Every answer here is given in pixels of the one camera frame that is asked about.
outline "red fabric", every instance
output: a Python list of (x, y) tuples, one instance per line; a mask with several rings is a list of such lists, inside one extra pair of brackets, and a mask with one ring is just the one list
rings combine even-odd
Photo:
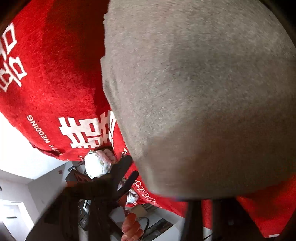
[[(128, 154), (102, 89), (106, 11), (106, 0), (32, 0), (1, 38), (0, 112), (34, 147), (61, 160), (80, 161), (112, 142), (117, 158)], [(295, 187), (293, 177), (238, 200), (267, 237), (288, 222)], [(134, 188), (137, 203), (185, 215), (186, 203), (150, 193), (141, 177)], [(203, 202), (203, 216), (211, 228), (210, 201)]]

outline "black cable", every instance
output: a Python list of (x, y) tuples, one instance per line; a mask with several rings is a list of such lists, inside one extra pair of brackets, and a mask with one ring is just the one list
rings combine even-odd
[(206, 240), (208, 237), (211, 237), (213, 235), (213, 233), (211, 233), (210, 235), (208, 235), (207, 237), (205, 237), (203, 240)]
[(143, 236), (145, 235), (145, 233), (146, 233), (146, 231), (147, 231), (147, 229), (148, 229), (148, 226), (149, 226), (149, 218), (147, 218), (147, 217), (141, 217), (141, 218), (137, 218), (137, 220), (139, 220), (139, 219), (146, 219), (147, 220), (147, 223), (146, 223), (146, 227), (145, 227), (145, 229), (144, 229), (144, 231), (143, 231), (143, 235), (139, 238), (140, 240), (142, 240), (142, 238), (143, 238)]

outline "ceiling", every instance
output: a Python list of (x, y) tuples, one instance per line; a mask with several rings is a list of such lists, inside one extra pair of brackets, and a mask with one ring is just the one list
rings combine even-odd
[[(0, 170), (28, 179), (37, 179), (63, 164), (64, 161), (47, 156), (33, 148), (0, 113)], [(2, 175), (16, 178), (8, 177), (9, 175), (4, 172), (0, 172), (1, 178)]]

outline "human hand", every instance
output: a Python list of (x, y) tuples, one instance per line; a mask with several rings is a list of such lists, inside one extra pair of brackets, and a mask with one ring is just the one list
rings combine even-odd
[(136, 241), (143, 235), (143, 230), (140, 228), (141, 225), (136, 221), (136, 215), (130, 213), (126, 216), (125, 221), (122, 225), (122, 241)]

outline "gray fabric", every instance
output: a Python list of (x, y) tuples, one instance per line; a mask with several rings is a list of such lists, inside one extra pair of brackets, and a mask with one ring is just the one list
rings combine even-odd
[(295, 172), (296, 49), (258, 0), (111, 0), (104, 91), (150, 191), (248, 193)]

